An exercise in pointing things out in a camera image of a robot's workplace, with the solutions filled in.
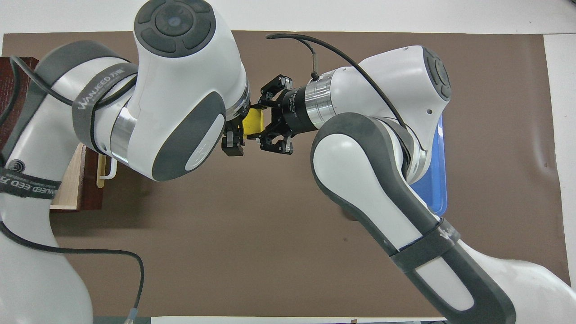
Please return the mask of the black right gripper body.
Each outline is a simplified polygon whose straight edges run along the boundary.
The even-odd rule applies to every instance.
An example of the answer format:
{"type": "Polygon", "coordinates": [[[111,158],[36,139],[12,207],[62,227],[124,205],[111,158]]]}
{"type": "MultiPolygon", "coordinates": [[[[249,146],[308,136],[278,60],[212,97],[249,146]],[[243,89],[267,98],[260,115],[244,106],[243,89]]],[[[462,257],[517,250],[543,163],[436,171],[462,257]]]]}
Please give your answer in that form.
{"type": "Polygon", "coordinates": [[[305,104],[306,85],[283,91],[280,98],[271,102],[270,135],[290,136],[313,131],[305,104]]]}

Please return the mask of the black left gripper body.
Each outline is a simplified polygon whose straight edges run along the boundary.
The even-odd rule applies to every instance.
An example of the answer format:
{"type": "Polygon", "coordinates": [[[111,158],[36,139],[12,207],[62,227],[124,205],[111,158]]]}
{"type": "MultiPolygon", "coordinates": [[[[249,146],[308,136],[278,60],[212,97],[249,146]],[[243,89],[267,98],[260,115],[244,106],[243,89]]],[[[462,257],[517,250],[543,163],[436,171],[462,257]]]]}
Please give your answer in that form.
{"type": "Polygon", "coordinates": [[[248,116],[250,105],[245,105],[234,112],[232,119],[225,122],[224,134],[243,134],[243,120],[248,116]]]}

